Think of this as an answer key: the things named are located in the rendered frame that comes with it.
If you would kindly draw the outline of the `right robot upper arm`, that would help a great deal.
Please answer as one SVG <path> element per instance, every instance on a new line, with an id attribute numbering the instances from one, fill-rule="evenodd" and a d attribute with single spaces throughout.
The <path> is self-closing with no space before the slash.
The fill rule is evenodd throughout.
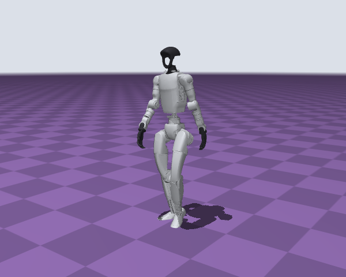
<path id="1" fill-rule="evenodd" d="M 148 107 L 152 109 L 157 109 L 160 106 L 160 92 L 159 92 L 159 76 L 155 76 L 153 79 L 153 99 L 149 101 Z"/>

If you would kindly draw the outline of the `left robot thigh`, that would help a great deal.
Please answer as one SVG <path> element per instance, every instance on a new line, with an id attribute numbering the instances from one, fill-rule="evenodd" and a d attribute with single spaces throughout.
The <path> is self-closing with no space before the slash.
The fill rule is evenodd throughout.
<path id="1" fill-rule="evenodd" d="M 183 164 L 188 153 L 187 145 L 190 145 L 193 140 L 193 135 L 187 130 L 180 129 L 177 133 L 172 149 L 171 175 L 169 177 L 170 184 L 176 184 L 177 181 L 179 181 Z"/>

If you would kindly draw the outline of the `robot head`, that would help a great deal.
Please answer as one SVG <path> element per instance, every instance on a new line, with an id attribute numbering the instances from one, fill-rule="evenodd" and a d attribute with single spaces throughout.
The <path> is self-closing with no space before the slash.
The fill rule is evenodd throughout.
<path id="1" fill-rule="evenodd" d="M 180 55 L 180 52 L 179 52 L 179 50 L 177 48 L 175 48 L 175 47 L 166 47 L 165 49 L 163 49 L 160 52 L 160 55 L 162 56 L 163 66 L 166 69 L 168 69 L 168 72 L 166 74 L 174 73 L 174 72 L 172 72 L 172 70 L 176 70 L 177 71 L 176 66 L 172 65 L 174 56 L 179 56 Z M 167 58 L 167 57 L 170 59 L 169 65 L 165 64 L 165 58 Z"/>

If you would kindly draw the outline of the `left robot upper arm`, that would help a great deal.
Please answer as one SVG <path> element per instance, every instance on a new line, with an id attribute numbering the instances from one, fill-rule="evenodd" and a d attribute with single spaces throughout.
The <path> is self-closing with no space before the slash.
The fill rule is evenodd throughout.
<path id="1" fill-rule="evenodd" d="M 179 83 L 184 87 L 185 93 L 189 102 L 187 103 L 187 107 L 189 110 L 196 110 L 195 106 L 195 90 L 193 86 L 193 78 L 189 74 L 180 74 L 178 75 Z"/>

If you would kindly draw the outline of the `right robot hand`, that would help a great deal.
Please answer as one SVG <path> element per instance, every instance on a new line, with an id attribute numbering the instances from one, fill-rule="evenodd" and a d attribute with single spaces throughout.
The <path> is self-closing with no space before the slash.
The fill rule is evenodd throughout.
<path id="1" fill-rule="evenodd" d="M 138 128 L 139 132 L 137 135 L 137 144 L 140 148 L 145 148 L 142 145 L 142 141 L 143 141 L 143 136 L 144 136 L 144 132 L 146 132 L 146 130 L 144 129 L 144 123 L 140 123 L 140 127 Z"/>

